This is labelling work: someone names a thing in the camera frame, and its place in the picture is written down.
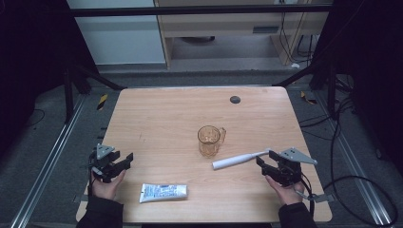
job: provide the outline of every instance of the small hole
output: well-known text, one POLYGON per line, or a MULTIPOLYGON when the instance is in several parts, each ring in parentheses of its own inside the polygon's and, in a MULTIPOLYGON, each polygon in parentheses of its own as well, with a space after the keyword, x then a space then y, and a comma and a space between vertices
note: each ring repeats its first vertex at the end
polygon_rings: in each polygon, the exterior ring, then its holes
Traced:
POLYGON ((232 96, 232 97, 229 99, 229 101, 230 101, 232 104, 238 104, 238 103, 240 103, 240 97, 239 97, 239 96, 232 96))

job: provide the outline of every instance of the white cabinet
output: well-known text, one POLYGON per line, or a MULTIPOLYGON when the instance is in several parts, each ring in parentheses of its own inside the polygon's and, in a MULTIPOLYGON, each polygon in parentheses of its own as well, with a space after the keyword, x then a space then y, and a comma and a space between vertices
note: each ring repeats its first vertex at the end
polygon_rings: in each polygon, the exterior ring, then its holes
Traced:
MULTIPOLYGON (((71 9, 154 7, 153 0, 67 0, 71 9)), ((77 17, 97 66, 165 64, 156 16, 77 17)))
MULTIPOLYGON (((278 0, 154 0, 157 7, 274 5, 278 0)), ((332 3, 333 0, 286 0, 287 4, 332 3)), ((261 35, 272 38, 278 57, 288 65, 300 35, 320 34, 327 12, 227 13, 159 16, 166 62, 175 37, 261 35)))

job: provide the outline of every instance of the black cable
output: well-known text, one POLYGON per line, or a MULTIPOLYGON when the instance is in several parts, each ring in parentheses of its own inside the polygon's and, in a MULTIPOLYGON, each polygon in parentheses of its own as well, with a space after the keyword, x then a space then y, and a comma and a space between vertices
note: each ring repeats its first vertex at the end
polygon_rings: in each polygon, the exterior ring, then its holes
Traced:
POLYGON ((95 179, 92 179, 92 161, 95 159, 95 156, 95 151, 92 151, 88 157, 88 187, 86 191, 89 196, 92 196, 92 184, 95 182, 95 179))
POLYGON ((328 183, 328 184, 326 184, 325 187, 324 187, 324 189, 328 188, 329 186, 332 186, 332 187, 333 187, 333 190, 334 190, 334 193, 335 193, 335 196, 336 196, 336 198, 338 199, 338 201, 340 202, 341 206, 342 206, 347 212, 349 212, 352 216, 354 216, 356 219, 359 219, 359 220, 362 221, 363 223, 368 224, 368 225, 371 225, 371 226, 374 226, 374 227, 390 227, 390 226, 394 225, 394 224, 397 222, 398 210, 397 210, 397 207, 396 207, 396 205, 394 204, 394 202, 393 202, 391 196, 389 196, 389 194, 388 194, 385 190, 383 190, 383 189, 382 189, 378 184, 376 184, 374 181, 369 180, 369 179, 366 179, 366 178, 363 178, 363 177, 359 177, 359 176, 351 176, 351 175, 350 175, 350 176, 345 176, 345 177, 341 177, 341 178, 335 179, 335 172, 334 172, 334 152, 335 152, 335 150, 334 150, 334 147, 335 147, 335 141, 336 141, 336 137, 337 137, 337 131, 338 131, 338 129, 340 128, 340 119, 339 119, 339 118, 340 118, 340 113, 341 113, 342 111, 344 111, 345 109, 351 107, 351 106, 348 106, 347 108, 344 108, 344 109, 343 109, 343 106, 344 106, 344 105, 347 105, 350 101, 351 101, 350 98, 347 98, 346 100, 344 100, 344 101, 340 104, 340 107, 338 108, 338 110, 337 110, 337 112, 336 112, 336 129, 335 129, 335 133, 334 133, 334 135, 333 135, 333 137, 332 137, 331 150, 330 150, 330 152, 331 152, 331 153, 330 153, 331 182, 328 183), (350 208, 348 208, 348 206, 342 201, 340 195, 339 195, 338 192, 337 192, 337 189, 336 189, 336 182, 341 181, 341 180, 345 180, 345 179, 350 179, 350 178, 362 179, 362 180, 365 180, 365 181, 368 181, 368 182, 372 183, 372 184, 373 184, 374 186, 376 186, 376 188, 386 197, 386 199, 391 203, 391 205, 392 205, 392 207, 393 207, 393 210, 394 210, 394 214, 395 214, 394 219, 393 219, 390 223, 379 225, 379 224, 376 224, 376 223, 374 223, 374 222, 367 221, 366 219, 364 219, 364 218, 360 217, 359 215, 357 215, 356 213, 354 213, 350 208))
POLYGON ((326 188, 328 188, 331 185, 335 185, 335 183, 339 182, 339 181, 343 181, 346 179, 360 179, 360 180, 364 180, 367 182, 370 182, 373 186, 375 186, 384 196, 385 198, 389 201, 389 203, 391 204, 393 211, 394 211, 394 218, 390 223, 387 224, 383 224, 383 225, 379 225, 370 221, 365 220, 364 218, 361 218, 359 215, 357 215, 356 213, 354 213, 350 208, 347 207, 347 205, 344 204, 344 202, 341 200, 340 196, 335 193, 337 200, 340 202, 341 206, 343 206, 344 209, 346 209, 352 216, 354 216, 356 219, 361 220, 362 222, 368 224, 368 225, 372 225, 374 227, 390 227, 392 225, 394 225, 397 222, 398 219, 398 209, 396 204, 393 202, 392 197, 384 190, 382 189, 379 184, 377 184, 376 182, 374 182, 373 180, 369 180, 367 178, 364 177, 359 177, 359 176, 355 176, 355 175, 349 175, 349 176, 343 176, 340 178, 337 178, 335 180, 332 180, 330 183, 326 184, 323 187, 323 190, 325 190, 326 188))
POLYGON ((354 91, 354 88, 350 85, 348 76, 346 77, 347 83, 336 77, 336 89, 344 94, 350 94, 354 91))
POLYGON ((352 87, 352 84, 351 84, 351 82, 350 82, 350 77, 349 77, 349 75, 346 75, 346 80, 347 80, 347 85, 348 85, 349 87, 352 87))
POLYGON ((340 36, 343 34, 343 32, 346 30, 346 28, 350 25, 350 23, 353 21, 353 19, 355 19, 355 17, 358 15, 359 11, 361 10, 361 8, 363 7, 364 3, 367 0, 362 0, 359 3, 359 6, 356 8, 356 11, 353 12, 352 16, 347 20, 347 22, 342 25, 341 29, 335 34, 333 35, 332 39, 325 45, 324 48, 322 48, 320 51, 315 51, 315 55, 313 56, 312 61, 317 60, 317 63, 315 63, 312 66, 312 69, 308 69, 306 68, 305 70, 302 70, 302 72, 297 73, 296 75, 293 75, 292 77, 278 83, 275 84, 275 86, 287 86, 289 84, 291 84, 293 82, 293 80, 297 80, 298 78, 301 78, 302 76, 305 76, 307 72, 309 72, 310 70, 316 70, 318 68, 318 66, 320 66, 323 61, 325 59, 327 59, 329 56, 325 56, 327 52, 332 51, 331 47, 335 44, 335 42, 338 41, 338 39, 340 38, 340 36))
POLYGON ((305 186, 306 191, 308 192, 308 196, 309 196, 309 213, 311 214, 312 218, 314 217, 314 213, 315 213, 315 201, 312 200, 312 197, 314 196, 312 194, 312 188, 305 182, 305 180, 301 179, 302 184, 305 186))
POLYGON ((319 124, 322 124, 322 123, 324 123, 325 121, 327 121, 327 120, 329 120, 329 119, 331 119, 331 118, 332 118, 332 117, 328 116, 328 117, 326 117, 325 119, 322 119, 322 120, 320 120, 320 121, 318 121, 318 122, 316 122, 316 123, 310 123, 310 124, 302 125, 302 126, 300 126, 300 127, 302 128, 302 127, 310 127, 310 126, 319 125, 319 124))
POLYGON ((325 141, 331 141, 332 139, 327 139, 327 138, 324 138, 324 137, 321 137, 321 136, 318 136, 318 135, 316 135, 316 134, 314 134, 314 133, 311 133, 311 132, 308 132, 308 131, 302 131, 303 133, 305 133, 305 134, 308 134, 308 135, 311 135, 311 136, 314 136, 314 137, 317 137, 317 138, 319 138, 319 139, 322 139, 322 140, 325 140, 325 141))
POLYGON ((306 119, 306 120, 300 121, 299 123, 300 123, 300 124, 302 124, 302 123, 304 123, 304 122, 309 122, 309 121, 311 121, 311 120, 315 120, 315 119, 317 119, 317 118, 324 117, 324 116, 328 117, 329 115, 327 115, 327 114, 323 114, 323 115, 320 115, 320 116, 311 117, 311 118, 309 118, 309 119, 306 119))
POLYGON ((314 35, 311 35, 311 40, 310 40, 310 42, 309 42, 309 48, 308 48, 308 59, 309 59, 310 61, 312 61, 311 55, 312 55, 312 38, 313 38, 313 36, 314 36, 314 35))
POLYGON ((44 120, 44 118, 45 118, 45 111, 44 111, 44 110, 38 109, 38 108, 35 108, 35 109, 33 109, 33 110, 34 110, 34 111, 40 111, 40 112, 42 112, 42 117, 39 119, 39 121, 36 121, 35 123, 27 124, 26 127, 30 127, 30 126, 37 125, 38 123, 40 123, 40 122, 41 122, 42 120, 44 120))
POLYGON ((301 173, 301 175, 302 175, 302 177, 304 177, 306 179, 306 181, 308 181, 309 188, 312 189, 312 185, 311 185, 311 182, 309 181, 309 179, 305 176, 305 174, 301 173))
POLYGON ((303 35, 301 35, 301 38, 299 38, 299 42, 298 42, 298 46, 297 46, 297 53, 298 53, 298 55, 301 56, 301 57, 306 57, 306 55, 300 54, 301 51, 299 51, 299 47, 300 47, 300 45, 301 45, 301 43, 302 43, 302 40, 303 40, 303 35))
POLYGON ((298 59, 295 59, 295 58, 293 57, 293 53, 291 53, 290 44, 288 43, 287 35, 285 34, 285 30, 284 30, 284 20, 285 20, 285 12, 283 12, 283 13, 281 14, 281 29, 280 29, 280 31, 279 31, 279 42, 280 42, 280 44, 281 44, 282 49, 283 49, 283 50, 285 51, 285 53, 287 54, 288 60, 289 60, 290 62, 292 62, 292 63, 295 63, 295 64, 299 64, 299 63, 303 63, 303 62, 308 62, 308 61, 310 61, 309 59, 308 59, 308 60, 298 60, 298 59), (287 50, 287 48, 284 46, 284 44, 282 43, 281 37, 282 37, 283 34, 284 34, 285 43, 287 44, 288 50, 287 50))

